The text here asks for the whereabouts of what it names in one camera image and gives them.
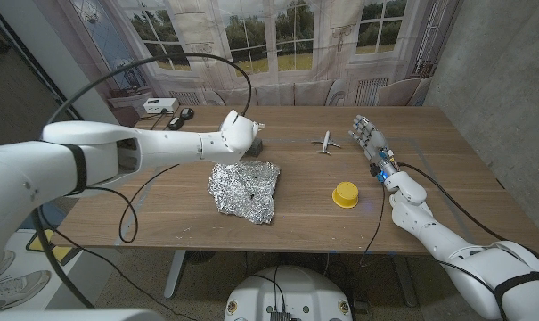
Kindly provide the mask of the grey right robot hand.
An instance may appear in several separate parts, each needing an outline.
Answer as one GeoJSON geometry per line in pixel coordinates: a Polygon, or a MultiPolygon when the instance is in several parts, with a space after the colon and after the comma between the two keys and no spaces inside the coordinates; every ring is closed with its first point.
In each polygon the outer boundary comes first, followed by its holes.
{"type": "Polygon", "coordinates": [[[357,115],[353,121],[353,130],[349,130],[348,133],[370,161],[373,177],[384,182],[399,171],[388,140],[366,117],[357,115]]]}

